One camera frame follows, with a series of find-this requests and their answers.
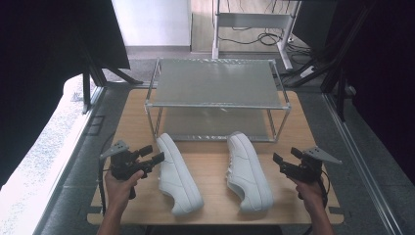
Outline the person's left hand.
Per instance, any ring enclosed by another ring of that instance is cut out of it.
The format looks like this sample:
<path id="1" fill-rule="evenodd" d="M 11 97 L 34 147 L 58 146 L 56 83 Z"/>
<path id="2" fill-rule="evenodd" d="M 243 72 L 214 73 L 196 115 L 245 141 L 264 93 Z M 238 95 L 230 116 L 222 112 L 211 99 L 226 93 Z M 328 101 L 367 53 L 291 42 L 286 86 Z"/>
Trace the person's left hand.
<path id="1" fill-rule="evenodd" d="M 129 201 L 130 190 L 134 188 L 138 180 L 142 178 L 143 170 L 135 172 L 127 180 L 116 179 L 109 170 L 105 176 L 108 194 L 108 209 L 111 214 L 123 213 Z"/>

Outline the aluminium rail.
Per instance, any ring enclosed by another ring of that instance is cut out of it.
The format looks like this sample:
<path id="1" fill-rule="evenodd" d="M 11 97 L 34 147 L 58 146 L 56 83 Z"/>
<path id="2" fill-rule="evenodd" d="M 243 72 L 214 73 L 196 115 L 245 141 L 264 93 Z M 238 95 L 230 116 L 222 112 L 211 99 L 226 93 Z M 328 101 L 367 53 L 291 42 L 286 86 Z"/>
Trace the aluminium rail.
<path id="1" fill-rule="evenodd" d="M 339 130 L 341 137 L 346 145 L 349 155 L 359 173 L 360 178 L 370 196 L 374 207 L 384 224 L 389 235 L 403 235 L 400 225 L 390 207 L 390 204 L 385 198 L 377 180 L 374 178 L 367 163 L 364 161 L 363 155 L 357 147 L 354 138 L 352 137 L 346 123 L 341 120 L 336 111 L 336 105 L 333 98 L 328 94 L 323 94 L 322 98 L 331 114 L 331 117 Z"/>

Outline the white metal desk frame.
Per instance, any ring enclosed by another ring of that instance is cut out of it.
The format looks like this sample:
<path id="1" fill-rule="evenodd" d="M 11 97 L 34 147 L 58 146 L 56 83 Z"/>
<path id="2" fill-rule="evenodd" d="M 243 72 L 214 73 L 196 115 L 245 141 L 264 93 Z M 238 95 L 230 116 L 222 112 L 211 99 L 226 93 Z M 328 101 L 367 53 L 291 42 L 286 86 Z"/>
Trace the white metal desk frame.
<path id="1" fill-rule="evenodd" d="M 221 27 L 250 27 L 250 28 L 279 28 L 283 30 L 283 38 L 277 42 L 278 52 L 287 71 L 293 69 L 286 47 L 291 36 L 294 23 L 300 7 L 300 1 L 295 1 L 290 14 L 254 14 L 254 13 L 224 13 L 220 11 L 220 0 L 213 0 L 213 41 L 211 57 L 219 57 L 219 29 Z"/>

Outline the metal shoe rack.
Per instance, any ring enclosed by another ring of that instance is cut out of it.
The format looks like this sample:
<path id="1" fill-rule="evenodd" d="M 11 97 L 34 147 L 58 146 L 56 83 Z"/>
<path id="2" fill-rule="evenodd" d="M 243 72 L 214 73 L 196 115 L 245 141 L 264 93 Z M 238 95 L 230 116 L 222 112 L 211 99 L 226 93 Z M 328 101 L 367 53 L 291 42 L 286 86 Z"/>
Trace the metal shoe rack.
<path id="1" fill-rule="evenodd" d="M 154 137 L 276 142 L 291 104 L 273 60 L 159 59 L 145 109 Z"/>

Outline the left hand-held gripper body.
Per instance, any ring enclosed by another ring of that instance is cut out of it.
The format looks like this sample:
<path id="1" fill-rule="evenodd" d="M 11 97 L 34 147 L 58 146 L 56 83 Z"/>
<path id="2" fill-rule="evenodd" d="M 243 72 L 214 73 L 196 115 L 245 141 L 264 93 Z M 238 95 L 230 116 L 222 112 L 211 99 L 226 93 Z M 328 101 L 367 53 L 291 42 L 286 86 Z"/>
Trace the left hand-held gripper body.
<path id="1" fill-rule="evenodd" d="M 152 171 L 152 165 L 145 162 L 137 162 L 139 158 L 138 150 L 129 151 L 129 146 L 122 140 L 118 140 L 111 148 L 105 151 L 100 157 L 100 161 L 110 159 L 110 171 L 118 180 L 127 180 L 135 172 L 144 171 L 143 177 Z"/>

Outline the dark curtain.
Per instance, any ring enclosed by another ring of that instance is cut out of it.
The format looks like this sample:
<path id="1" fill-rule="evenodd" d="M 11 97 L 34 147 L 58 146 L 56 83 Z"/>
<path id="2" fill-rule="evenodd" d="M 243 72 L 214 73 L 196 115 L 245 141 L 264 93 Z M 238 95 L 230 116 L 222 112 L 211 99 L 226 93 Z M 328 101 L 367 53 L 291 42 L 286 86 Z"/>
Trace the dark curtain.
<path id="1" fill-rule="evenodd" d="M 0 189 L 55 112 L 67 80 L 128 67 L 112 0 L 0 0 Z"/>

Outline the black metal stand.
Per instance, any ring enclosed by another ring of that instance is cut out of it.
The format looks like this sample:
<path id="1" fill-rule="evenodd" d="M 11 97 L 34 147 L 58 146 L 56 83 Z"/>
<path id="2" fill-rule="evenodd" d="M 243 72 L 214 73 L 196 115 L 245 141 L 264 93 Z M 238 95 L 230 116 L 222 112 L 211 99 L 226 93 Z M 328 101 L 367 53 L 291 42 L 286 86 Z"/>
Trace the black metal stand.
<path id="1" fill-rule="evenodd" d="M 84 69 L 82 73 L 82 87 L 83 87 L 83 111 L 82 113 L 85 115 L 88 111 L 92 108 L 92 101 L 91 101 L 91 94 L 90 94 L 90 79 L 93 79 L 93 81 L 99 86 L 104 87 L 106 83 L 108 82 L 106 77 L 104 76 L 103 69 L 107 69 L 117 75 L 118 77 L 122 78 L 129 84 L 133 85 L 141 85 L 143 84 L 143 81 L 134 79 L 127 73 L 112 68 L 105 63 L 101 62 L 98 59 L 95 59 L 91 56 L 83 38 L 78 33 L 76 35 L 76 41 L 79 46 L 81 58 L 84 61 Z"/>
<path id="2" fill-rule="evenodd" d="M 320 90 L 323 94 L 328 94 L 331 93 L 334 88 L 337 88 L 335 108 L 336 114 L 341 121 L 345 120 L 344 99 L 346 96 L 346 79 L 343 63 L 348 49 L 355 40 L 373 6 L 374 3 L 370 0 L 363 0 L 359 5 L 358 11 L 351 17 L 341 32 L 341 35 L 343 35 L 345 39 L 336 39 L 335 44 L 339 46 L 339 50 L 330 62 L 320 69 L 317 69 L 312 74 L 309 74 L 294 83 L 288 84 L 289 88 L 298 88 L 325 73 L 326 76 L 320 85 Z"/>

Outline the person's right hand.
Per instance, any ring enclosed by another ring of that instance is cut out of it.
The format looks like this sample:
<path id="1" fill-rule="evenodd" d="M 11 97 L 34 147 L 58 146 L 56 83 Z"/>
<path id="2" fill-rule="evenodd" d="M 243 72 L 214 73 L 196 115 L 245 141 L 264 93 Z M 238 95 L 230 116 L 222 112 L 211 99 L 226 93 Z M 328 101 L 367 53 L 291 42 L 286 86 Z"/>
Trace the person's right hand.
<path id="1" fill-rule="evenodd" d="M 301 194 L 304 206 L 310 214 L 324 211 L 322 192 L 317 182 L 304 183 L 293 179 L 296 190 Z"/>

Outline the white sneaker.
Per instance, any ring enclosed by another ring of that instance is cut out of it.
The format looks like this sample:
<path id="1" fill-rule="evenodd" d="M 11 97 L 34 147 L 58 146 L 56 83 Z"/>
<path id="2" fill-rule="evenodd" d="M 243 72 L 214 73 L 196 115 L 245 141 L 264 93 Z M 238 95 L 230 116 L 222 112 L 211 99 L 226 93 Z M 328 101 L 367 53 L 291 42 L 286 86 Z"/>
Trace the white sneaker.
<path id="1" fill-rule="evenodd" d="M 273 206 L 273 194 L 252 142 L 242 132 L 227 138 L 230 153 L 227 186 L 241 199 L 242 212 L 263 212 Z"/>
<path id="2" fill-rule="evenodd" d="M 172 214 L 181 216 L 201 209 L 204 205 L 202 194 L 174 141 L 163 133 L 157 139 L 157 145 L 164 154 L 159 189 L 173 199 Z"/>

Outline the white wall panel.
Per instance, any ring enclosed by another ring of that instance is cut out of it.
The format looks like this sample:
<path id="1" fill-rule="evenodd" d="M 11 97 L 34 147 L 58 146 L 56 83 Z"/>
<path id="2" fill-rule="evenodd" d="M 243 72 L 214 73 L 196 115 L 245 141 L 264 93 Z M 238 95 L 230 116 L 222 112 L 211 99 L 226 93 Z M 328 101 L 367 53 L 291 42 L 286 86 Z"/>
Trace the white wall panel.
<path id="1" fill-rule="evenodd" d="M 112 0 L 126 46 L 190 46 L 191 0 Z"/>

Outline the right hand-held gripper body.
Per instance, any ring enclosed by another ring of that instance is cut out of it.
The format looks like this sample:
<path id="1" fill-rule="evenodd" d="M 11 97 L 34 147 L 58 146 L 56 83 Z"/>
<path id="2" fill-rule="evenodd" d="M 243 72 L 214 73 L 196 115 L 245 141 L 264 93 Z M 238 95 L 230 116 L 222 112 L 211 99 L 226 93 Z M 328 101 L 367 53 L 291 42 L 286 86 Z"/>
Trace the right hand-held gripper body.
<path id="1" fill-rule="evenodd" d="M 324 162 L 341 165 L 343 162 L 326 151 L 315 146 L 302 151 L 302 158 L 298 165 L 283 162 L 280 171 L 295 180 L 312 183 L 320 179 Z"/>

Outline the dark monitor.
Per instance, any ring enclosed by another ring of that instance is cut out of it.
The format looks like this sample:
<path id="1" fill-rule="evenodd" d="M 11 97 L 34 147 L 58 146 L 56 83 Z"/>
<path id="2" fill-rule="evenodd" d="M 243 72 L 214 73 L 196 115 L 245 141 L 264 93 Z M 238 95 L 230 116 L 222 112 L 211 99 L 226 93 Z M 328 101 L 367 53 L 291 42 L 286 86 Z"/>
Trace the dark monitor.
<path id="1" fill-rule="evenodd" d="M 336 1 L 301 1 L 292 34 L 311 49 L 323 49 L 336 7 Z"/>

